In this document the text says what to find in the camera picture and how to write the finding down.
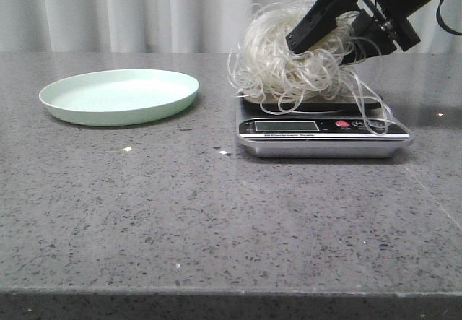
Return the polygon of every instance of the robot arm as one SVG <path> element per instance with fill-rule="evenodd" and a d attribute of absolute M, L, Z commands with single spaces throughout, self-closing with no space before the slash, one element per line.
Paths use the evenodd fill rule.
<path fill-rule="evenodd" d="M 359 14 L 352 23 L 354 35 L 366 40 L 356 40 L 356 52 L 349 54 L 344 63 L 358 58 L 377 56 L 377 48 L 383 55 L 396 50 L 397 43 L 403 51 L 420 42 L 408 16 L 430 0 L 362 0 L 369 9 L 360 9 L 358 0 L 317 0 L 295 29 L 286 36 L 287 45 L 294 53 L 303 53 L 336 27 L 336 18 L 348 11 Z"/>

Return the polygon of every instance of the white noodles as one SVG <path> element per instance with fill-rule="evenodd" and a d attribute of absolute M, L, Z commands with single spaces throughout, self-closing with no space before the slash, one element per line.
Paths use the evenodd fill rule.
<path fill-rule="evenodd" d="M 302 54 L 294 54 L 287 46 L 286 35 L 313 3 L 313 0 L 296 0 L 287 5 L 272 4 L 255 13 L 237 50 L 230 53 L 229 81 L 240 96 L 276 115 L 301 113 L 297 111 L 301 102 L 314 97 L 325 100 L 353 97 L 367 129 L 378 134 L 370 128 L 365 99 L 381 103 L 386 126 L 392 118 L 390 108 L 359 79 L 353 65 L 341 65 L 344 56 L 354 50 L 351 21 L 356 12 L 341 15 L 337 28 Z M 279 111 L 264 107 L 267 98 L 278 102 Z M 288 103 L 291 108 L 283 109 L 282 105 Z"/>

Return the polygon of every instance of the countertop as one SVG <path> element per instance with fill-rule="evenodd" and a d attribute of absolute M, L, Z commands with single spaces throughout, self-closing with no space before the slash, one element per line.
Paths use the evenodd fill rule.
<path fill-rule="evenodd" d="M 461 64 L 357 66 L 415 136 L 393 157 L 285 160 L 237 143 L 227 55 L 0 53 L 0 319 L 460 319 Z M 198 96 L 124 128 L 38 100 L 130 68 Z"/>

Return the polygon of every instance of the plate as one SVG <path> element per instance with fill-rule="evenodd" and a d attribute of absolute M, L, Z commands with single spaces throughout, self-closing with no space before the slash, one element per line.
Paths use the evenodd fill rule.
<path fill-rule="evenodd" d="M 199 88 L 187 74 L 159 69 L 115 69 L 61 79 L 40 101 L 58 119 L 89 126 L 125 126 L 167 118 L 186 109 Z"/>

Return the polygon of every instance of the red button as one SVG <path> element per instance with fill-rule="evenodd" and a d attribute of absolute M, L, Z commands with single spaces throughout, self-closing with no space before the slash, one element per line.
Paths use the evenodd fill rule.
<path fill-rule="evenodd" d="M 337 120 L 335 122 L 335 124 L 337 126 L 340 126 L 340 127 L 348 127 L 349 126 L 349 122 L 345 121 L 345 120 Z"/>

